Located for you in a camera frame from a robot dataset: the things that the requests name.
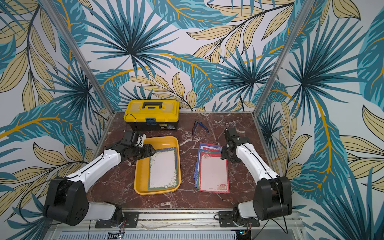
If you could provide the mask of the yellow plastic tray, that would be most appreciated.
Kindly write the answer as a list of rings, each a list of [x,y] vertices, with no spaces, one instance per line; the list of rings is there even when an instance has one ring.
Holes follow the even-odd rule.
[[[139,195],[155,195],[155,194],[164,194],[164,193],[171,193],[176,191],[180,184],[181,184],[181,161],[180,161],[180,152],[179,152],[179,141],[177,138],[173,136],[164,136],[164,137],[155,137],[155,138],[148,138],[144,141],[145,144],[152,145],[155,149],[162,149],[162,148],[171,148],[176,147],[176,153],[177,153],[177,162],[178,162],[178,177],[179,177],[179,184],[177,187],[167,190],[159,190],[159,191],[149,191],[149,177],[150,177],[150,157],[146,159],[142,159],[137,161],[136,163],[136,171],[135,171],[135,183],[134,183],[134,189],[137,194]]]

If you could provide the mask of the green floral stationery paper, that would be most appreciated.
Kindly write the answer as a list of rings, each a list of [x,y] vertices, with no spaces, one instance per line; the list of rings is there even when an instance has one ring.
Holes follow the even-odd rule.
[[[201,172],[201,153],[202,152],[209,152],[209,151],[201,151],[200,152],[200,167],[199,167],[199,173],[198,173],[198,179],[197,179],[197,184],[195,184],[195,187],[197,188],[197,189],[199,189],[200,188],[200,172]]]
[[[150,157],[149,191],[172,189],[178,186],[178,162],[175,151],[157,151]]]

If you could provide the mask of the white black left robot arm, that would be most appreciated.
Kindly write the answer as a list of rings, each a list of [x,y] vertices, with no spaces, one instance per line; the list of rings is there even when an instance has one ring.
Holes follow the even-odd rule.
[[[109,170],[123,161],[138,161],[153,156],[157,151],[145,144],[146,135],[142,132],[125,131],[124,137],[107,147],[85,167],[68,175],[56,177],[49,183],[43,208],[43,216],[76,226],[82,221],[105,221],[112,228],[120,228],[125,223],[122,208],[111,203],[89,202],[88,190]]]

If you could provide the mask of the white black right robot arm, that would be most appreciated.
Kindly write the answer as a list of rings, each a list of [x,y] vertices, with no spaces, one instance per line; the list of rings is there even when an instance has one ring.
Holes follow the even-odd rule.
[[[232,216],[236,225],[244,225],[251,219],[269,220],[292,214],[292,187],[286,176],[279,176],[257,153],[247,137],[239,136],[234,128],[224,131],[226,145],[221,159],[232,163],[242,162],[251,173],[256,189],[251,201],[235,205]]]

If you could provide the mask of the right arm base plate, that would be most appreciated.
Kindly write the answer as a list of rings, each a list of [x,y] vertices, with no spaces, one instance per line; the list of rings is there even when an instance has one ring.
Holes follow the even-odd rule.
[[[214,219],[219,222],[221,228],[256,228],[260,226],[257,218],[242,218],[239,213],[234,211],[219,211],[214,215]]]

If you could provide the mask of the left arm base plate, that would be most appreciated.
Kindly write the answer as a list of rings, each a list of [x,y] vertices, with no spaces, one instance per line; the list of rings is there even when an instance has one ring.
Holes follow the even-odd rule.
[[[137,227],[139,212],[117,212],[111,219],[111,228],[134,229]]]

